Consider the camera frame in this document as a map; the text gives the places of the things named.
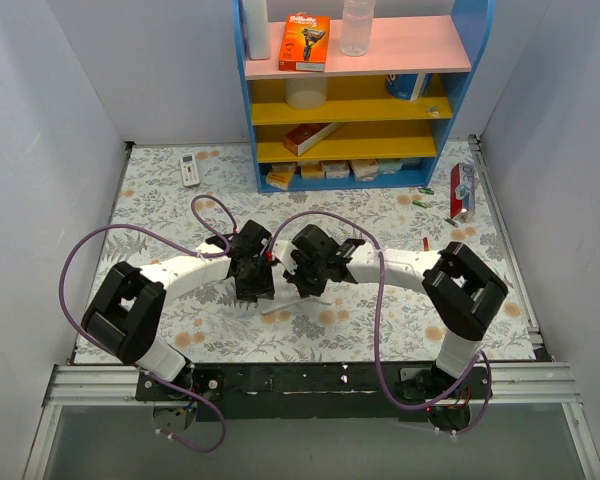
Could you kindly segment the grey white remote control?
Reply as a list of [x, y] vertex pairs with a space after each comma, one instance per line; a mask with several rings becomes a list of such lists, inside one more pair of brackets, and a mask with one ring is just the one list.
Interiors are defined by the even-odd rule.
[[327, 301], [315, 296], [308, 296], [304, 298], [298, 296], [289, 296], [274, 299], [261, 298], [257, 300], [258, 309], [263, 315], [268, 315], [278, 311], [286, 310], [290, 307], [297, 306], [303, 303], [315, 303], [324, 306], [330, 306], [332, 304], [331, 301]]

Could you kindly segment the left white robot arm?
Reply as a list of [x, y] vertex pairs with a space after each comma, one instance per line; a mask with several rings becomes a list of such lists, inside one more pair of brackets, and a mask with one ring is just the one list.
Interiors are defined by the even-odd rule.
[[157, 264], [114, 265], [81, 320], [81, 327], [125, 365], [158, 377], [158, 387], [173, 400], [185, 398], [193, 377], [188, 360], [158, 335], [165, 305], [209, 284], [234, 280], [236, 296], [255, 302], [274, 296], [266, 247], [271, 233], [249, 220], [226, 241], [211, 237], [192, 255]]

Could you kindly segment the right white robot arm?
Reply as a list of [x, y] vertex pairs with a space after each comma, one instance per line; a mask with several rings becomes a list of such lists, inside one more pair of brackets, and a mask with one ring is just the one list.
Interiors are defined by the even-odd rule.
[[447, 328], [431, 368], [434, 389], [455, 397], [469, 384], [466, 371], [499, 312], [508, 287], [468, 246], [439, 251], [382, 250], [371, 241], [339, 244], [315, 225], [278, 240], [273, 256], [300, 297], [319, 297], [329, 282], [382, 284], [425, 294]]

